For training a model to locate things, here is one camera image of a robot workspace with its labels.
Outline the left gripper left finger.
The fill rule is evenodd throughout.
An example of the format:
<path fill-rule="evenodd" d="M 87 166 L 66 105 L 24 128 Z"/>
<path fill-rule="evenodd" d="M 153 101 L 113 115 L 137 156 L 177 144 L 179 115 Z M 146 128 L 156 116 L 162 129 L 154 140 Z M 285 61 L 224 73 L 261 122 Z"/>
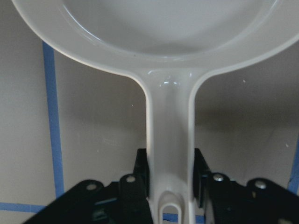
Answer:
<path fill-rule="evenodd" d="M 133 173 L 139 175 L 144 184 L 146 197 L 150 196 L 150 169 L 147 160 L 147 150 L 140 148 L 137 150 Z"/>

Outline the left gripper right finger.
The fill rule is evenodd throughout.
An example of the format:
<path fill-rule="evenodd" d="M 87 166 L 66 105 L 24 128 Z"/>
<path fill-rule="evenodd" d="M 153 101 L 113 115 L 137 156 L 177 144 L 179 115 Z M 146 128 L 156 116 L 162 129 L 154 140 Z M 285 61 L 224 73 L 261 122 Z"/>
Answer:
<path fill-rule="evenodd" d="M 199 208 L 204 207 L 205 190 L 211 170 L 200 149 L 194 150 L 193 195 Z"/>

